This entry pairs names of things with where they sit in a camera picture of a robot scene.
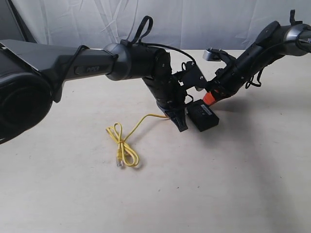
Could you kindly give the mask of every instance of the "white curtain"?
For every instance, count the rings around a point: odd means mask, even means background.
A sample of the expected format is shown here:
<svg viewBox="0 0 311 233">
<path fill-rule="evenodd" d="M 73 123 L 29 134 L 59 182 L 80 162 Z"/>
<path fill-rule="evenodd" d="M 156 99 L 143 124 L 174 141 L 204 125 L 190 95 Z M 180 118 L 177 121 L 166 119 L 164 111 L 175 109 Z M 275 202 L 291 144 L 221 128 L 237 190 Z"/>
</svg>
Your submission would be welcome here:
<svg viewBox="0 0 311 233">
<path fill-rule="evenodd" d="M 102 48 L 132 36 L 145 15 L 144 39 L 182 49 L 245 49 L 270 22 L 289 13 L 311 23 L 311 0 L 12 0 L 38 43 Z"/>
</svg>

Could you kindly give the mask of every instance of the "white cloth backdrop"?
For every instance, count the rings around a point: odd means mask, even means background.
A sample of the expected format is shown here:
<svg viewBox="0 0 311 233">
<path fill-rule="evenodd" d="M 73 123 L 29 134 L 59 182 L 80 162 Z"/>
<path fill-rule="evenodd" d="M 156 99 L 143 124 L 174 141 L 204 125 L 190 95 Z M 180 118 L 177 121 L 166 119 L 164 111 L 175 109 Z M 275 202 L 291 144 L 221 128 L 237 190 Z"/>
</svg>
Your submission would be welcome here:
<svg viewBox="0 0 311 233">
<path fill-rule="evenodd" d="M 12 0 L 38 43 L 102 48 L 126 39 L 145 15 L 146 42 L 182 49 L 245 49 L 271 21 L 289 13 L 311 23 L 311 0 Z"/>
</svg>

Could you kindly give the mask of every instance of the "white tabletop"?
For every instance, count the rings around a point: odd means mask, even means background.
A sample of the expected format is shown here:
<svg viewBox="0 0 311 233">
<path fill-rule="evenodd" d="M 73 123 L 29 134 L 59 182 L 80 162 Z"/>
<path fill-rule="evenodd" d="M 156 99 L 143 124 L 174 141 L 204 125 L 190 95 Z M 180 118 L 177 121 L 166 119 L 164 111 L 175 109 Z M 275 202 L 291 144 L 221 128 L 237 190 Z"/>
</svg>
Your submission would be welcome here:
<svg viewBox="0 0 311 233">
<path fill-rule="evenodd" d="M 224 66 L 189 53 L 208 79 Z M 175 71 L 188 60 L 171 55 Z M 275 62 L 261 88 L 215 104 L 220 124 L 203 133 L 146 119 L 129 140 L 137 170 L 116 167 L 105 128 L 161 113 L 143 81 L 67 82 L 38 126 L 0 147 L 0 232 L 309 233 L 310 62 Z"/>
</svg>

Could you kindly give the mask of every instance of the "robotic arm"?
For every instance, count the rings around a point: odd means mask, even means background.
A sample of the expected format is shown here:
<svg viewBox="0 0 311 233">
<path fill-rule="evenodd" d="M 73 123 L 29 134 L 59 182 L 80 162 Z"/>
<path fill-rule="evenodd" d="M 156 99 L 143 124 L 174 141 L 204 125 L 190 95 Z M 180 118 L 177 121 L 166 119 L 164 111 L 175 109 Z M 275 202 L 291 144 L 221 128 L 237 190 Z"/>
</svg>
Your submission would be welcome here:
<svg viewBox="0 0 311 233">
<path fill-rule="evenodd" d="M 141 35 L 147 23 L 147 31 Z M 95 75 L 114 81 L 142 78 L 158 107 L 182 132 L 188 128 L 186 108 L 199 128 L 208 119 L 205 116 L 216 117 L 208 106 L 233 96 L 245 83 L 259 85 L 253 83 L 253 77 L 259 72 L 260 78 L 267 65 L 285 55 L 302 56 L 311 51 L 311 27 L 295 21 L 291 11 L 291 25 L 269 24 L 237 59 L 222 50 L 208 49 L 208 61 L 227 64 L 208 82 L 190 55 L 142 42 L 152 25 L 152 18 L 145 17 L 132 41 L 122 40 L 103 50 L 0 41 L 0 144 L 38 124 L 52 103 L 61 100 L 63 84 L 68 80 Z M 182 71 L 172 74 L 170 54 L 163 48 L 177 50 L 190 61 L 182 64 Z M 187 90 L 192 87 L 207 91 L 205 103 L 185 103 Z M 213 125 L 207 123 L 204 129 L 217 124 L 217 120 Z"/>
</svg>

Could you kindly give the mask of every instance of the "orange part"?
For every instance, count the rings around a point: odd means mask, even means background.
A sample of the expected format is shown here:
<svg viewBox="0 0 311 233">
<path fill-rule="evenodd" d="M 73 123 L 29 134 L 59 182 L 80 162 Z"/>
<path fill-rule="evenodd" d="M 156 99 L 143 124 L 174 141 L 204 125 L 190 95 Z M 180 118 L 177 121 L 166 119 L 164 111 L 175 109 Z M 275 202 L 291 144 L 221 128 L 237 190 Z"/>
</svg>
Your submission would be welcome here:
<svg viewBox="0 0 311 233">
<path fill-rule="evenodd" d="M 208 106 L 213 105 L 216 103 L 216 99 L 213 97 L 213 95 L 210 92 L 207 92 L 205 96 L 203 97 L 204 103 L 206 103 Z"/>
</svg>

